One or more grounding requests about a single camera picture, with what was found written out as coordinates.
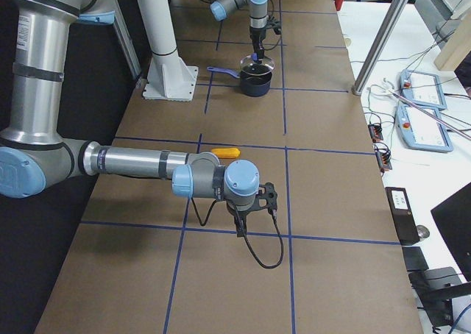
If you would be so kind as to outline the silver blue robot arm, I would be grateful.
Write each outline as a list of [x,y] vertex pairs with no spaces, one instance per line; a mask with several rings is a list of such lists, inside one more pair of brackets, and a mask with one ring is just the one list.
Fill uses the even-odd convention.
[[253,54],[251,58],[256,63],[261,63],[265,58],[263,40],[266,37],[266,29],[269,20],[268,0],[208,0],[210,11],[217,21],[223,21],[236,10],[244,6],[249,7],[249,36],[252,41]]
[[14,0],[19,9],[10,123],[1,132],[1,194],[26,198],[79,175],[169,180],[187,199],[226,202],[238,236],[260,209],[257,167],[192,154],[103,146],[57,132],[70,25],[112,24],[117,0]]

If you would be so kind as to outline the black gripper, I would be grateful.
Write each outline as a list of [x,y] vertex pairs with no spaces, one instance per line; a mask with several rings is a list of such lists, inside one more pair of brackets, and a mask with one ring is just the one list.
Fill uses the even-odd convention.
[[263,28],[249,28],[249,36],[252,41],[253,51],[255,52],[255,62],[260,63],[264,59],[263,40],[266,38],[266,29]]
[[247,221],[244,216],[242,216],[237,207],[233,202],[230,200],[226,201],[227,211],[233,216],[236,235],[238,237],[246,237],[247,236]]

